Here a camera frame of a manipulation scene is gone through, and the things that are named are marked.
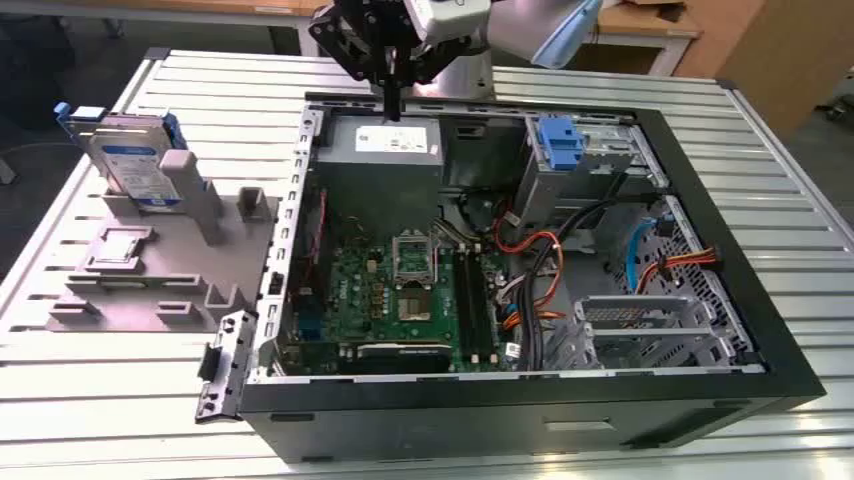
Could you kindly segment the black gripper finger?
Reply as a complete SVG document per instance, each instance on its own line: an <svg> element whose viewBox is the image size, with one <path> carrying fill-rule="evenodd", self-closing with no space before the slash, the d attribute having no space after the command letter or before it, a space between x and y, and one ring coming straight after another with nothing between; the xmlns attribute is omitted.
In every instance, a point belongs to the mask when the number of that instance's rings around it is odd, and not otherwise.
<svg viewBox="0 0 854 480"><path fill-rule="evenodd" d="M398 47L393 55L393 121L402 115L404 90L429 84L461 55L460 42L442 42L418 55L410 47Z"/></svg>
<svg viewBox="0 0 854 480"><path fill-rule="evenodd" d="M309 33L346 72L357 81L367 81L383 99L383 116L393 121L393 77L386 47L362 40L338 13L338 9L318 9Z"/></svg>

